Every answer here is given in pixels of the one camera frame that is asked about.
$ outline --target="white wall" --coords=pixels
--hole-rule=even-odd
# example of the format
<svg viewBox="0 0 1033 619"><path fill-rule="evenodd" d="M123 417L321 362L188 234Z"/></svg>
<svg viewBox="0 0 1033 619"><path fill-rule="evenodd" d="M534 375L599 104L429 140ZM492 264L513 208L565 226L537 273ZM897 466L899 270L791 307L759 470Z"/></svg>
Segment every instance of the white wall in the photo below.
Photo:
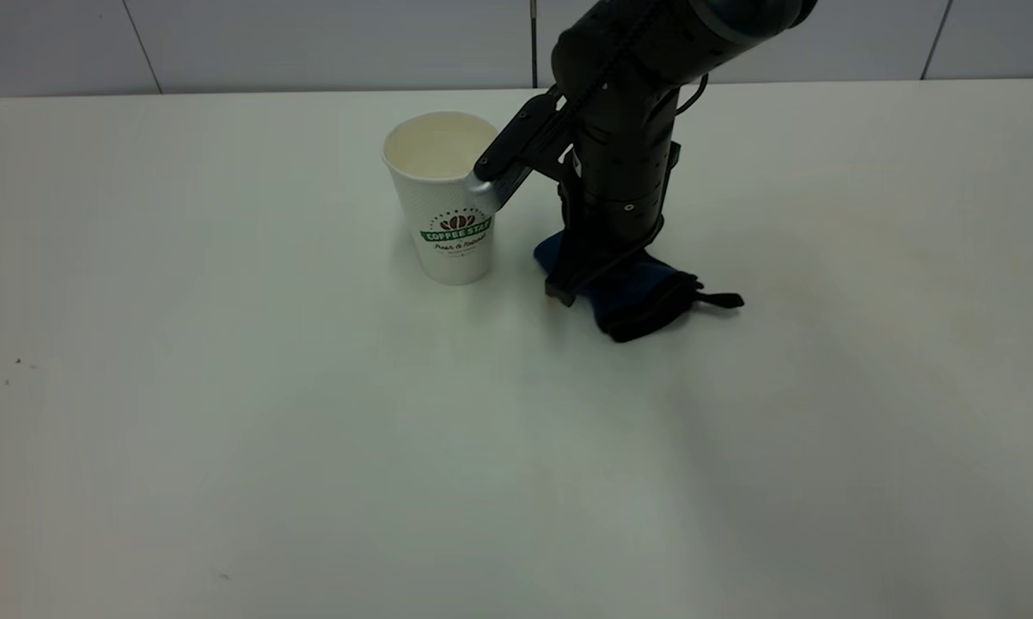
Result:
<svg viewBox="0 0 1033 619"><path fill-rule="evenodd" d="M591 0L539 0L539 79ZM714 71L713 82L917 80L948 0L819 0L811 19Z"/></svg>
<svg viewBox="0 0 1033 619"><path fill-rule="evenodd" d="M166 93L532 85L528 0L127 0Z"/></svg>
<svg viewBox="0 0 1033 619"><path fill-rule="evenodd" d="M1033 0L953 0L927 78L1033 78Z"/></svg>
<svg viewBox="0 0 1033 619"><path fill-rule="evenodd" d="M157 91L121 0L0 0L0 97Z"/></svg>
<svg viewBox="0 0 1033 619"><path fill-rule="evenodd" d="M0 0L0 97L528 87L531 1ZM537 0L540 86L593 2ZM714 81L916 80L946 4L821 0ZM953 0L929 78L1033 78L1033 0Z"/></svg>

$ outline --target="wall seam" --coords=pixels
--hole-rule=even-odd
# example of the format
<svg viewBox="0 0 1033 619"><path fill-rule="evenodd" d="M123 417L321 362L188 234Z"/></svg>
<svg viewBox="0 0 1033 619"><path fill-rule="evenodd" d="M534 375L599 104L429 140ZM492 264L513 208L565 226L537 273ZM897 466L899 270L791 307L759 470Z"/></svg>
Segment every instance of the wall seam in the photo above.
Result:
<svg viewBox="0 0 1033 619"><path fill-rule="evenodd" d="M933 48L929 49L929 58L926 59L926 66L921 69L922 81L926 79L926 75L929 74L929 65L932 65L933 63L933 56L937 54L937 45L940 43L941 34L944 33L944 25L948 23L948 13L952 12L952 1L953 0L948 0L948 5L944 7L944 16L941 16L940 18L940 25L937 27L937 36L933 39Z"/></svg>
<svg viewBox="0 0 1033 619"><path fill-rule="evenodd" d="M127 11L127 21L130 23L130 27L135 31L135 39L138 40L138 48L143 51L143 58L146 59L146 66L151 68L151 75L154 78L154 86L158 87L158 94L163 95L164 91L161 90L161 83L158 82L158 74L154 70L154 63L151 62L151 56L146 52L146 45L143 43L143 36L138 33L138 27L135 25L135 18L130 16L130 7L127 5L127 0L123 0L123 8Z"/></svg>

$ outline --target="green label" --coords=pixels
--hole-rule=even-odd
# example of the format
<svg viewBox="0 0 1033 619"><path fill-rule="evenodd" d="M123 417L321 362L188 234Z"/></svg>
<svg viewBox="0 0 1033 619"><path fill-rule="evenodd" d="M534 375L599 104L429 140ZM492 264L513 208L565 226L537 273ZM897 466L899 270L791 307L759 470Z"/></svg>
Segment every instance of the green label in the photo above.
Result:
<svg viewBox="0 0 1033 619"><path fill-rule="evenodd" d="M487 219L486 222L474 223L472 226L460 227L457 228L457 230L436 230L429 233L421 230L421 238L426 239L429 243L451 242L451 240L465 239L467 237L480 235L486 230L489 230L490 223L493 221L494 220L490 218Z"/></svg>

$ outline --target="cup logo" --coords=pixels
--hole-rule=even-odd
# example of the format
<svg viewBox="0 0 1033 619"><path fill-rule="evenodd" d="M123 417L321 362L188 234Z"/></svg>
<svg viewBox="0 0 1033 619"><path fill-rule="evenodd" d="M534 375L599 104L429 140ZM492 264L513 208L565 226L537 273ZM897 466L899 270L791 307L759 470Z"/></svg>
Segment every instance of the cup logo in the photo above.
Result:
<svg viewBox="0 0 1033 619"><path fill-rule="evenodd" d="M421 238L429 243L453 242L481 235L490 229L493 222L476 208L455 209L433 217L429 230L421 230Z"/></svg>

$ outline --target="cup rim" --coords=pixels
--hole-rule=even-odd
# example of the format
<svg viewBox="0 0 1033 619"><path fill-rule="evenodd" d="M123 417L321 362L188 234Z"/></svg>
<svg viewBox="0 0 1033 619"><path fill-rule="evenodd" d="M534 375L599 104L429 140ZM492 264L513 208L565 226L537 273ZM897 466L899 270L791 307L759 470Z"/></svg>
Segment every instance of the cup rim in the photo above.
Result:
<svg viewBox="0 0 1033 619"><path fill-rule="evenodd" d="M379 149L379 157L382 157L383 164L386 165L387 169L390 169L390 172L398 174L398 176L403 177L403 179L409 179L410 181L414 181L415 183L426 183L429 185L445 185L448 183L453 183L456 181L465 180L466 177L470 177L472 176L472 174L474 174L474 169L472 168L470 169L469 173L463 174L461 177L443 177L442 179L437 179L436 177L418 177L415 176L415 174L410 174L409 172L403 172L402 169L398 168L394 163L392 163L389 158L386 158L386 145L387 142L390 142L390 137L392 135L395 134L396 130L401 129L403 125L413 122L414 120L421 120L421 118L427 118L430 116L439 116L439 115L457 115L470 118L475 121L484 122L490 129L494 130L494 138L497 138L498 136L499 130L497 126L494 126L493 122L490 122L489 120L486 120L480 116L474 116L473 114L465 113L465 111L458 111L458 110L431 111L431 113L417 115L413 118L407 118L403 122L399 122L398 125L395 125L394 129L390 129L389 132L386 133L386 137L383 137L382 147Z"/></svg>

